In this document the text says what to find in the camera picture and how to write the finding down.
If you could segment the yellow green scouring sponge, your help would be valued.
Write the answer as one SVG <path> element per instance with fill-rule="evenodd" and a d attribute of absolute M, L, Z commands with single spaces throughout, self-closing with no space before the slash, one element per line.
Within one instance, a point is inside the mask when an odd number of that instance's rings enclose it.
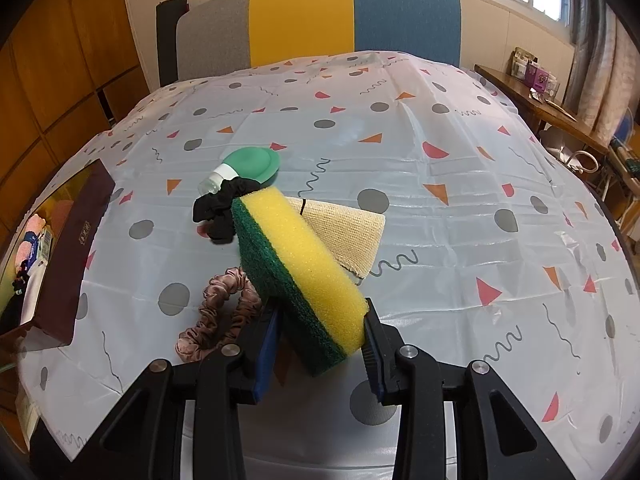
<path fill-rule="evenodd" d="M 243 271 L 307 373 L 358 351 L 368 302 L 298 209 L 272 186 L 236 198 L 231 214 Z"/>

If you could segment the pink satin scrunchie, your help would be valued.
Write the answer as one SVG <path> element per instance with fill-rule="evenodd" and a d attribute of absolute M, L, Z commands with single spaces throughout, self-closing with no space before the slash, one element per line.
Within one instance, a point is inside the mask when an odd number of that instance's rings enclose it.
<path fill-rule="evenodd" d="M 235 344 L 240 333 L 262 314 L 262 300 L 239 266 L 214 276 L 203 290 L 198 322 L 179 334 L 175 352 L 183 363 Z"/>

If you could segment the beige cloth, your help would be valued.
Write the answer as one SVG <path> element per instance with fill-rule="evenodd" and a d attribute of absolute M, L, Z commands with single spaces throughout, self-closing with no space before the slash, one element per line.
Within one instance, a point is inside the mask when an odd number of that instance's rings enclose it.
<path fill-rule="evenodd" d="M 288 197 L 288 203 L 344 269 L 360 280 L 367 277 L 385 228 L 382 214 L 306 198 Z"/>

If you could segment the white rectangular sponge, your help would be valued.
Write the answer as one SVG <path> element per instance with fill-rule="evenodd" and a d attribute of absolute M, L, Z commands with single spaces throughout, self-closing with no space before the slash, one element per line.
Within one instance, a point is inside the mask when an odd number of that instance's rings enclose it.
<path fill-rule="evenodd" d="M 28 270 L 28 282 L 24 292 L 21 313 L 22 324 L 30 322 L 35 315 L 40 287 L 44 274 L 46 274 L 47 266 L 47 260 L 39 259 Z"/>

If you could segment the pink towel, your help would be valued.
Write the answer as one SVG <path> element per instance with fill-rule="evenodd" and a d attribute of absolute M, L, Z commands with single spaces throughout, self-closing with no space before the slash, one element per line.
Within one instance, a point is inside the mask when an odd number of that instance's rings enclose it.
<path fill-rule="evenodd" d="M 21 270 L 23 263 L 26 263 L 26 269 L 29 269 L 36 261 L 38 252 L 38 238 L 46 226 L 46 220 L 39 214 L 33 214 L 26 222 L 23 240 L 17 247 L 14 258 L 15 270 Z"/>

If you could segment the black scrunchie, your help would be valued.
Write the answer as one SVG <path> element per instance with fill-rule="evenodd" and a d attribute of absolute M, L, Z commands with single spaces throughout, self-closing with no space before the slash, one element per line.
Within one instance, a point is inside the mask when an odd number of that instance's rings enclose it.
<path fill-rule="evenodd" d="M 193 205 L 192 218 L 198 224 L 198 232 L 214 244 L 230 244 L 235 236 L 231 207 L 236 198 L 258 191 L 262 185 L 253 180 L 235 177 L 224 180 L 220 190 L 206 193 Z"/>

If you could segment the green silicone bottle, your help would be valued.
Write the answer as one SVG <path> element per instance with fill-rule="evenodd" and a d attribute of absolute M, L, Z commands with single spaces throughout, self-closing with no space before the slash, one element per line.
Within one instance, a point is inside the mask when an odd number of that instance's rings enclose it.
<path fill-rule="evenodd" d="M 230 153 L 199 185 L 198 194 L 216 194 L 224 181 L 236 177 L 265 184 L 280 169 L 280 155 L 271 148 L 246 146 Z"/>

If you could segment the gold tray box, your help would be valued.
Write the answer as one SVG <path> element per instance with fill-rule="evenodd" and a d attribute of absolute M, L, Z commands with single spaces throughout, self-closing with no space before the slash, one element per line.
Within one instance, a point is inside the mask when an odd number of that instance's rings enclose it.
<path fill-rule="evenodd" d="M 72 342 L 81 281 L 114 187 L 113 178 L 97 159 L 55 188 L 23 222 L 1 266 L 2 358 L 15 356 L 20 351 L 54 348 Z M 48 266 L 35 315 L 30 322 L 22 324 L 29 269 L 23 263 L 21 270 L 15 270 L 14 258 L 24 237 L 26 222 L 33 214 L 46 220 L 38 238 L 36 261 L 47 260 Z"/>

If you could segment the wooden side desk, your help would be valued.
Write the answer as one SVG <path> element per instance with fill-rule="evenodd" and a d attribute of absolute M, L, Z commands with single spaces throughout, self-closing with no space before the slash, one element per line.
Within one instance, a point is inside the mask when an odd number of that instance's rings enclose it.
<path fill-rule="evenodd" d="M 588 127 L 579 120 L 571 120 L 567 114 L 560 111 L 559 105 L 547 103 L 543 98 L 532 97 L 530 89 L 518 78 L 512 77 L 500 70 L 493 70 L 484 65 L 476 64 L 474 70 L 488 82 L 494 84 L 516 106 L 529 129 L 535 136 L 540 136 L 544 126 L 558 128 L 574 141 L 577 141 L 585 151 L 596 156 L 597 162 L 608 162 L 614 167 L 615 153 L 603 142 L 590 136 Z"/>

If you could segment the packages on desk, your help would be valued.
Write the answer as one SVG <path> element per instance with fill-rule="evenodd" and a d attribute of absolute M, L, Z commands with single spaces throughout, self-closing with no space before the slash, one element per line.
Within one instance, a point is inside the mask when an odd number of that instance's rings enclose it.
<path fill-rule="evenodd" d="M 533 53 L 521 47 L 515 47 L 511 54 L 509 74 L 548 99 L 555 98 L 560 88 L 558 78 L 543 68 Z"/>

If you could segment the floral curtain right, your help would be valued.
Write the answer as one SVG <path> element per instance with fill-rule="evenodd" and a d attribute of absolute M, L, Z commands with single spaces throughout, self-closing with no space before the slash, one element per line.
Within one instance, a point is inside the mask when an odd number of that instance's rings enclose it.
<path fill-rule="evenodd" d="M 574 58 L 564 105 L 608 145 L 639 104 L 639 49 L 606 0 L 568 0 Z"/>

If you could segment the grey yellow blue headboard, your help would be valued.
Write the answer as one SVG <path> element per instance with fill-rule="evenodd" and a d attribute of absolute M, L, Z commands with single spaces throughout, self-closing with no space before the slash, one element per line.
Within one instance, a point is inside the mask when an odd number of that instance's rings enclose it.
<path fill-rule="evenodd" d="M 181 80 L 360 51 L 459 65 L 460 0 L 209 0 L 177 21 Z"/>

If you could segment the wooden wardrobe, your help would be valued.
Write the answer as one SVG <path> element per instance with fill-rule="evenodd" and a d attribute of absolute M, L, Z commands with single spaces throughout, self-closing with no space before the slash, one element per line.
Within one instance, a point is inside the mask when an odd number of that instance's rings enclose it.
<path fill-rule="evenodd" d="M 149 87 L 125 0 L 35 0 L 1 47 L 1 239 Z"/>

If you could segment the black rolled mat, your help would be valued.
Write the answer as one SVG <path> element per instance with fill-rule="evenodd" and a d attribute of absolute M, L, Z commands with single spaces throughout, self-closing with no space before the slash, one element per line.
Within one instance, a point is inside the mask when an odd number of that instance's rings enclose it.
<path fill-rule="evenodd" d="M 162 87 L 178 80 L 177 25 L 188 11 L 188 0 L 165 0 L 155 8 L 158 79 Z"/>

